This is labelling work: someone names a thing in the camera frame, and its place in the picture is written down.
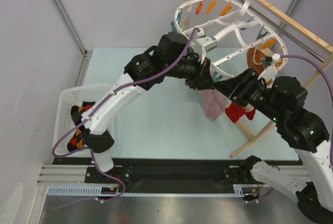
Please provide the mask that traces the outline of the white round clip hanger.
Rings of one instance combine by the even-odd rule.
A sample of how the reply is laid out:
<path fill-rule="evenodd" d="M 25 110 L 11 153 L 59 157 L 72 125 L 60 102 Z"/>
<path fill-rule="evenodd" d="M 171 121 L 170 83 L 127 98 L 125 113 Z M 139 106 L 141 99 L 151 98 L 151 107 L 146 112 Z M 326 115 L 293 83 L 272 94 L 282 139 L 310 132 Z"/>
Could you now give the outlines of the white round clip hanger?
<path fill-rule="evenodd" d="M 207 52 L 215 79 L 228 79 L 247 68 L 247 50 L 257 44 L 273 53 L 286 55 L 281 37 L 250 8 L 250 2 L 235 0 L 189 0 L 174 13 L 172 30 L 189 37 L 194 28 L 199 32 L 191 42 L 203 36 L 217 40 L 217 47 Z"/>

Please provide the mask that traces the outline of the red beige fox sock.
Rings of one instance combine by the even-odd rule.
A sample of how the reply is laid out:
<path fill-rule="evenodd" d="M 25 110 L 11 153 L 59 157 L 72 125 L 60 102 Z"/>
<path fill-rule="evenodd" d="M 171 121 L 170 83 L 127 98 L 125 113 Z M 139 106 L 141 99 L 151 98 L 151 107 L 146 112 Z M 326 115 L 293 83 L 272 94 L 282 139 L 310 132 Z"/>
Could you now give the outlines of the red beige fox sock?
<path fill-rule="evenodd" d="M 255 116 L 256 109 L 253 108 L 251 105 L 245 107 L 245 115 L 249 120 L 253 120 Z"/>

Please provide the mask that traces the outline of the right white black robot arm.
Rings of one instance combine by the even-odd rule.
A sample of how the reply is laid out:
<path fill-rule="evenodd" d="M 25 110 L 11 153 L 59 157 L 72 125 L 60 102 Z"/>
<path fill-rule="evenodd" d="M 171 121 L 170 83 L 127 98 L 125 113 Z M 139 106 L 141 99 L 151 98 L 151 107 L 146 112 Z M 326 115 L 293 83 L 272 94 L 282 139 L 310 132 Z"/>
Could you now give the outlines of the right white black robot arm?
<path fill-rule="evenodd" d="M 243 162 L 241 179 L 271 186 L 296 202 L 300 212 L 314 223 L 332 223 L 331 142 L 322 119 L 303 107 L 307 90 L 289 76 L 276 78 L 267 88 L 250 68 L 236 77 L 214 82 L 213 87 L 237 105 L 251 105 L 272 120 L 277 133 L 298 154 L 311 178 L 293 178 L 252 155 Z"/>

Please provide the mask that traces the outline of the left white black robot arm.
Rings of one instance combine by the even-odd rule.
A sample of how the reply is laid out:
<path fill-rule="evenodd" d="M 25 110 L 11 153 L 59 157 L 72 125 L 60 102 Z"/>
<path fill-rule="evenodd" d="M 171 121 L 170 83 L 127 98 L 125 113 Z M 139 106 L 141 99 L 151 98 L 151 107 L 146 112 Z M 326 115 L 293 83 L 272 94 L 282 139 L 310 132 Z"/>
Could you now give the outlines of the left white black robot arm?
<path fill-rule="evenodd" d="M 195 28 L 190 37 L 169 32 L 163 35 L 158 45 L 153 45 L 142 54 L 134 56 L 124 67 L 114 87 L 83 116 L 82 139 L 91 150 L 92 159 L 98 167 L 96 176 L 102 182 L 114 178 L 114 163 L 111 147 L 114 139 L 107 128 L 114 118 L 133 100 L 163 82 L 165 77 L 185 80 L 193 90 L 210 90 L 213 79 L 209 48 L 217 42 L 208 36 L 194 39 Z"/>

